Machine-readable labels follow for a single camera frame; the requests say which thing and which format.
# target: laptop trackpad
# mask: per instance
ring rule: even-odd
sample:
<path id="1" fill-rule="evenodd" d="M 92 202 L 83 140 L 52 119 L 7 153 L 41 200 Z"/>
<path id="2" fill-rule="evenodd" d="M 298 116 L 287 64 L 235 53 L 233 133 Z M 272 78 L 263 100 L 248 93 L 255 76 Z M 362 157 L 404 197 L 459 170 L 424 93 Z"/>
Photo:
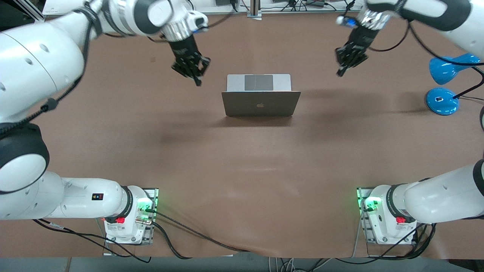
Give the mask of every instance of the laptop trackpad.
<path id="1" fill-rule="evenodd" d="M 245 75 L 245 91 L 273 91 L 272 75 Z"/>

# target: silver laptop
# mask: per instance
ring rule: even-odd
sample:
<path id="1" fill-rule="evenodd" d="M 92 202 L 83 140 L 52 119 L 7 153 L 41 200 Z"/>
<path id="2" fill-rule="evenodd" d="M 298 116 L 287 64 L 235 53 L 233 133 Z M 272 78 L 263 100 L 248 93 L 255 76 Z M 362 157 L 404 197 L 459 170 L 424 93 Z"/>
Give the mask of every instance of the silver laptop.
<path id="1" fill-rule="evenodd" d="M 292 91 L 289 74 L 227 75 L 222 99 L 231 117 L 291 116 L 300 94 Z"/>

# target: brown tabletop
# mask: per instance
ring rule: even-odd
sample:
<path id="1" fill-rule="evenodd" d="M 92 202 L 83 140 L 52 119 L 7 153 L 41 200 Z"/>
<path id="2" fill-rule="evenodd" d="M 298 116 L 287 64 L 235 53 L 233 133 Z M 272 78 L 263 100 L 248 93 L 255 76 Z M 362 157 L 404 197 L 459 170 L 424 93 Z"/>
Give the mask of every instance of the brown tabletop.
<path id="1" fill-rule="evenodd" d="M 238 15 L 197 35 L 200 52 L 212 59 L 200 88 L 171 70 L 167 44 L 99 38 L 79 87 L 35 121 L 50 150 L 49 170 L 158 187 L 160 211 L 261 255 L 349 257 L 359 220 L 356 187 L 413 182 L 475 163 L 484 149 L 482 105 L 463 100 L 449 117 L 426 110 L 424 95 L 437 85 L 430 56 L 412 37 L 391 52 L 369 52 L 338 78 L 334 49 L 350 30 L 336 26 L 336 16 Z M 431 29 L 416 28 L 438 53 L 462 53 Z M 392 46 L 404 30 L 403 21 L 392 20 L 374 47 Z M 302 92 L 294 116 L 225 117 L 227 74 L 264 73 L 291 74 L 292 89 Z M 467 70 L 447 87 L 461 91 L 479 80 Z M 94 219 L 55 222 L 99 233 Z M 484 258 L 480 223 L 439 224 L 425 255 Z M 231 253 L 162 224 L 185 256 Z M 1 257 L 102 251 L 28 220 L 0 221 L 0 231 Z M 172 255 L 159 234 L 136 253 Z M 357 256 L 366 255 L 360 236 Z"/>

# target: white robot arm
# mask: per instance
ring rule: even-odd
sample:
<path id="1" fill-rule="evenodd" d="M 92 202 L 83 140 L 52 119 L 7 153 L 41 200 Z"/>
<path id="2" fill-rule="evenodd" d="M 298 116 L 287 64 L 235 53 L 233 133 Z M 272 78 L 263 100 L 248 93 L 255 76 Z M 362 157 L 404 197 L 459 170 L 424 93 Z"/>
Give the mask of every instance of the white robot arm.
<path id="1" fill-rule="evenodd" d="M 484 1 L 482 0 L 367 0 L 356 18 L 348 42 L 336 49 L 343 76 L 368 57 L 366 49 L 392 17 L 417 20 L 435 28 L 457 46 L 484 58 Z M 425 179 L 399 185 L 380 185 L 362 201 L 377 243 L 395 244 L 416 222 L 439 223 L 484 214 L 483 161 Z"/>
<path id="2" fill-rule="evenodd" d="M 199 53 L 193 32 L 207 23 L 181 0 L 93 0 L 48 22 L 0 32 L 0 220 L 101 217 L 109 238 L 140 243 L 146 214 L 139 209 L 153 208 L 147 194 L 137 186 L 46 171 L 49 153 L 39 127 L 26 117 L 45 99 L 45 111 L 55 108 L 58 99 L 50 97 L 84 73 L 79 47 L 86 51 L 102 32 L 161 32 L 175 55 L 172 68 L 199 86 L 210 59 Z"/>

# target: blue desk lamp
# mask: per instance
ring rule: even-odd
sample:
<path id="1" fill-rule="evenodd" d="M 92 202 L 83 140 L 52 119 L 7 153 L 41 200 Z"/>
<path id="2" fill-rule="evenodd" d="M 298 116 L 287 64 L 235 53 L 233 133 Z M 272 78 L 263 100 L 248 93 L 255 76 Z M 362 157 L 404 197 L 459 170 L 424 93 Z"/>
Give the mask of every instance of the blue desk lamp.
<path id="1" fill-rule="evenodd" d="M 479 63 L 480 59 L 470 53 L 464 54 L 457 58 L 444 57 L 444 59 L 459 62 L 459 63 Z M 475 66 L 463 66 L 445 62 L 438 58 L 433 58 L 429 62 L 430 75 L 439 85 L 449 83 L 462 70 L 472 68 L 483 75 L 482 71 Z M 460 94 L 455 94 L 453 91 L 438 87 L 431 89 L 425 96 L 425 103 L 428 108 L 439 115 L 451 115 L 459 109 L 459 97 L 480 87 L 484 84 L 484 77 L 481 83 L 469 88 Z"/>

